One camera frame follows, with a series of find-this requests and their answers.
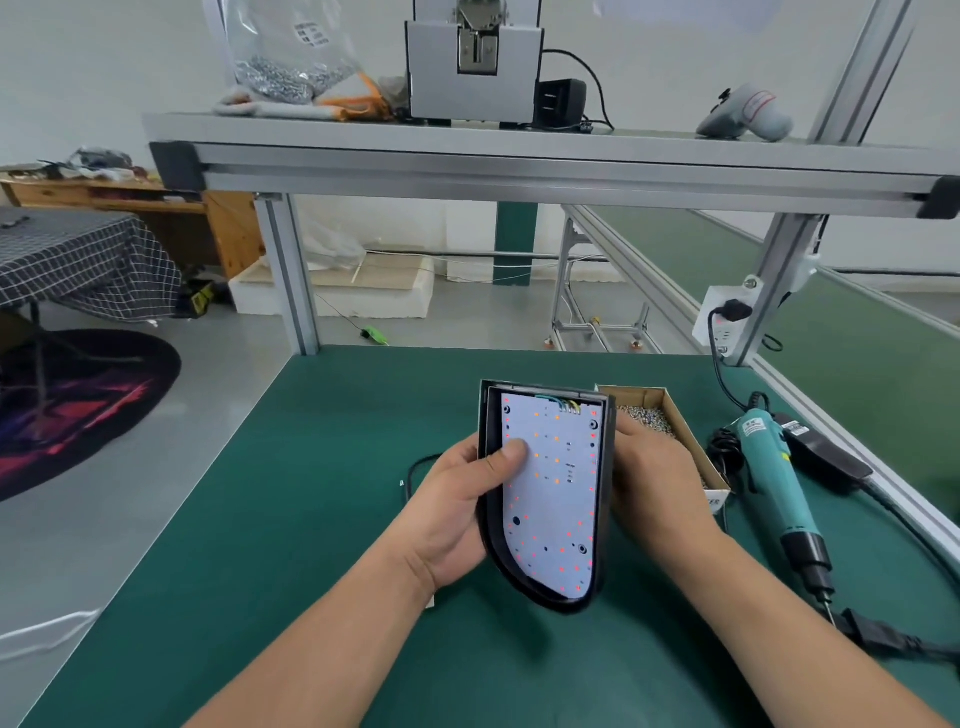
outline checkered tablecloth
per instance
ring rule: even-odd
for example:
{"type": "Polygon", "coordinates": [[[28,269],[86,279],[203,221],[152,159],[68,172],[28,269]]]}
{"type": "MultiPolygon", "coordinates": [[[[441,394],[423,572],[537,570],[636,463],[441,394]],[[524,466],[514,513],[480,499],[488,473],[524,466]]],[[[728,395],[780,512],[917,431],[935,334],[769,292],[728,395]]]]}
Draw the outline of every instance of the checkered tablecloth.
{"type": "Polygon", "coordinates": [[[143,321],[172,316],[179,291],[180,270],[136,215],[0,207],[0,307],[54,301],[143,321]]]}

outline electric screwdriver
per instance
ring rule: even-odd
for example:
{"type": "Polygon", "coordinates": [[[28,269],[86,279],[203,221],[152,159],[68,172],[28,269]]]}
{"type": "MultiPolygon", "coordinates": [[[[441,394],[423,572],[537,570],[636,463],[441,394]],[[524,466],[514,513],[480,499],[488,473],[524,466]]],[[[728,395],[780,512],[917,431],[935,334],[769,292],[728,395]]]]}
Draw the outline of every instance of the electric screwdriver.
{"type": "Polygon", "coordinates": [[[782,427],[769,412],[756,407],[748,409],[734,427],[749,467],[749,490],[761,496],[757,502],[766,522],[780,534],[790,568],[833,622],[829,606],[834,592],[833,565],[790,461],[782,427]]]}

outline round rug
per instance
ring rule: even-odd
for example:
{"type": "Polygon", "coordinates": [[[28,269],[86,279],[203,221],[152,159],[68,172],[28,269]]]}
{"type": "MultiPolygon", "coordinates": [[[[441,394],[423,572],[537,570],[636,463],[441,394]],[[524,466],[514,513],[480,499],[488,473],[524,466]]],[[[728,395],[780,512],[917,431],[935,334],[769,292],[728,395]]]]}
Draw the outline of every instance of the round rug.
{"type": "Polygon", "coordinates": [[[35,344],[0,356],[0,500],[73,468],[130,431],[180,375],[177,350],[149,334],[82,328],[54,335],[91,356],[141,361],[93,362],[45,341],[41,415],[35,344]]]}

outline white machine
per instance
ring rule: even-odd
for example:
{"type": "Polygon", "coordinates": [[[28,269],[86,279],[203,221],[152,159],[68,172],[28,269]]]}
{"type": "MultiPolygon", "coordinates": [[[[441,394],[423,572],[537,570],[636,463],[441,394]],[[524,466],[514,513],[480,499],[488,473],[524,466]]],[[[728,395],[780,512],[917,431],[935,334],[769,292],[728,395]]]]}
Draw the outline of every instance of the white machine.
{"type": "Polygon", "coordinates": [[[406,35],[412,116],[533,123],[540,0],[414,0],[406,35]]]}

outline floor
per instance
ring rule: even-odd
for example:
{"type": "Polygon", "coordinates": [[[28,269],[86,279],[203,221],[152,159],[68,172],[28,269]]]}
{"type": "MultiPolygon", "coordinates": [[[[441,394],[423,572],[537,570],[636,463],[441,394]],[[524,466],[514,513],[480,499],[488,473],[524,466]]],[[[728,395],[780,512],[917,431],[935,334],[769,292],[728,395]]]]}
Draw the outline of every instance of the floor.
{"type": "MultiPolygon", "coordinates": [[[[585,315],[605,323],[631,324],[642,304],[622,283],[579,282],[573,289],[585,315]]],[[[537,350],[549,333],[552,297],[549,281],[524,288],[438,279],[428,319],[370,323],[392,346],[537,350]]],[[[950,321],[960,318],[957,301],[899,298],[950,321]]],[[[561,317],[568,315],[562,307],[561,317]]],[[[51,329],[117,326],[54,305],[45,307],[44,322],[51,329]]],[[[659,314],[649,324],[664,351],[684,350],[659,314]]],[[[348,320],[321,319],[320,332],[325,344],[370,346],[348,320]]],[[[164,402],[82,465],[0,503],[0,634],[105,607],[288,358],[277,317],[215,308],[197,321],[161,322],[153,333],[183,359],[164,402]]],[[[630,350],[629,334],[609,338],[615,351],[630,350]]],[[[602,351],[582,334],[564,340],[572,351],[602,351]]],[[[55,642],[68,627],[34,633],[27,643],[55,642]]],[[[84,633],[50,651],[0,662],[0,726],[19,723],[84,633]]],[[[6,651],[8,645],[0,649],[6,651]]]]}

